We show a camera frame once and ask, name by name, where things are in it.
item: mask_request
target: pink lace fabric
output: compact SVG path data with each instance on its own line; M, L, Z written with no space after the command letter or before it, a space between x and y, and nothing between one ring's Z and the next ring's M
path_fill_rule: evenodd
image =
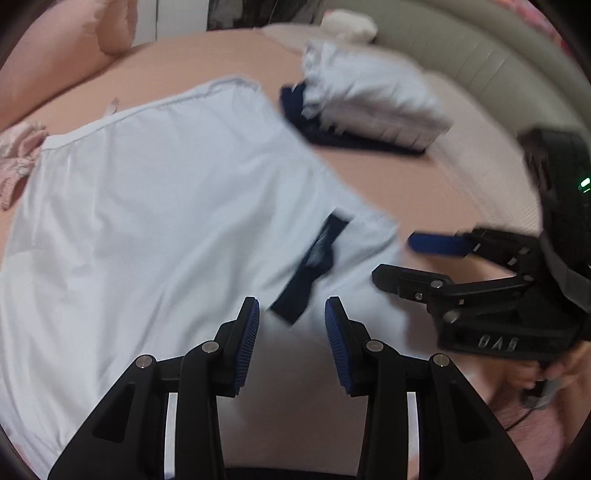
M28 177L47 138L44 125L24 121L0 133L0 208L12 205L18 182Z

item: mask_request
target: dark blue cloth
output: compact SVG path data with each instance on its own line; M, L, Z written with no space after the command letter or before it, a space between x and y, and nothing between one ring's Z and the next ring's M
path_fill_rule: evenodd
M271 310L292 325L308 306L312 284L332 269L335 262L333 243L348 223L334 213L329 215L293 277L271 305Z
M284 86L281 88L280 101L285 118L287 118L300 131L308 142L325 147L371 150L411 155L415 157L424 153L424 150L412 150L410 148L400 147L399 145L382 142L380 140L359 137L358 135L353 135L347 132L337 134L335 133L334 127L330 127L328 130L323 130L320 127L320 118L318 116L312 119L307 119L301 114L304 109L305 89L305 82L299 83L293 88L291 86Z

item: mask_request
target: tufted headboard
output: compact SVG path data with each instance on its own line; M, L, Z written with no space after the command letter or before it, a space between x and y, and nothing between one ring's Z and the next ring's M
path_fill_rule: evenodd
M512 135L571 128L591 145L591 85L560 47L489 0L323 0L378 24L376 43L463 86Z

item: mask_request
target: metal screw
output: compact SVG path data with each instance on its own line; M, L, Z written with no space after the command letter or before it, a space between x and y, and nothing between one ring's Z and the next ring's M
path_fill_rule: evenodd
M445 314L443 315L443 320L445 320L447 323L453 323L458 318L460 318L460 312L458 312L457 310L449 310L448 312L445 312Z
M219 348L220 348L220 346L217 342L205 342L201 346L201 350L203 350L205 353L217 352L217 349L219 349Z
M438 353L433 357L433 362L435 365L439 365L440 367L446 367L449 365L449 357L447 355L443 355L442 353Z
M152 365L152 357L149 355L142 355L135 361L135 366L140 368L146 368Z
M379 340L370 340L365 344L365 348L370 352L381 352L384 350L384 344Z

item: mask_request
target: navy blue strip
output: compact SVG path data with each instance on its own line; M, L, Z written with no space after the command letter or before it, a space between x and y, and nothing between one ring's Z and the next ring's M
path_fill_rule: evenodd
M271 310L292 325L307 308L314 281L333 267L335 261L332 245L348 224L348 220L343 220L334 213L330 214L293 277L271 305Z

